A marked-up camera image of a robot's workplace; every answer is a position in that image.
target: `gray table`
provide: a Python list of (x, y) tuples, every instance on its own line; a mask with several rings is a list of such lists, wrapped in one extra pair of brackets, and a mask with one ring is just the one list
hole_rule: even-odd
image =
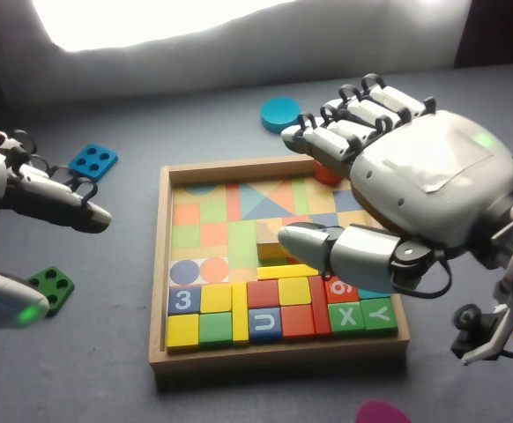
[[(479, 122), (513, 152), (513, 66), (387, 80), (418, 99), (434, 95), (439, 108)], [(27, 277), (55, 265), (77, 287), (56, 318), (0, 331), (0, 422), (352, 421), (372, 398), (392, 402), (417, 422), (513, 421), (513, 360), (466, 368), (449, 351), (456, 336), (452, 312), (466, 302), (491, 307), (501, 274), (467, 256), (453, 262), (455, 285), (446, 297), (404, 300), (412, 331), (405, 367), (318, 375), (302, 369), (301, 377), (157, 390), (147, 338), (160, 167), (286, 154), (261, 127), (261, 104), (290, 95), (317, 111), (347, 82), (356, 80), (15, 115), (51, 162), (68, 162), (87, 143), (115, 150), (120, 161), (94, 199), (114, 216), (104, 234), (0, 211), (1, 269)], [(436, 272), (430, 283), (441, 277)]]

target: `puzzle board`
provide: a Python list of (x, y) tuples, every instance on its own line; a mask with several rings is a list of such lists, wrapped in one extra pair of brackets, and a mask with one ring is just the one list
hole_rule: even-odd
[(149, 353), (156, 373), (405, 352), (398, 295), (350, 294), (312, 274), (258, 280), (258, 268), (301, 267), (291, 258), (259, 261), (258, 222), (275, 230), (299, 221), (375, 224), (348, 181), (327, 187), (312, 173), (303, 156), (161, 170)]

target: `hole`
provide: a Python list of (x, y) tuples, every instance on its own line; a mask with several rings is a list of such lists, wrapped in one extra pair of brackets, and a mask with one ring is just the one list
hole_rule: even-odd
[(61, 279), (56, 283), (56, 289), (64, 289), (69, 285), (69, 281), (66, 279)]
[(53, 269), (48, 270), (47, 273), (45, 273), (45, 278), (47, 278), (47, 279), (56, 278), (56, 271), (54, 271)]

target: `blue circle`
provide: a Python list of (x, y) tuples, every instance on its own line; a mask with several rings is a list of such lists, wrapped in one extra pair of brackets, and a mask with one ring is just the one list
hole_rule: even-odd
[(170, 269), (170, 278), (178, 285), (189, 285), (200, 276), (200, 268), (196, 262), (181, 260)]
[(204, 196), (215, 189), (215, 185), (190, 185), (186, 187), (186, 192), (192, 196)]
[(263, 104), (260, 111), (261, 123), (270, 132), (279, 134), (288, 126), (298, 122), (300, 105), (288, 97), (276, 97)]

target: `white light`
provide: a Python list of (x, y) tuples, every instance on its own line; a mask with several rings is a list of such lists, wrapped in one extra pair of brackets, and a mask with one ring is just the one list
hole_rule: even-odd
[(33, 6), (57, 46), (80, 51), (195, 33), (292, 1), (33, 0)]

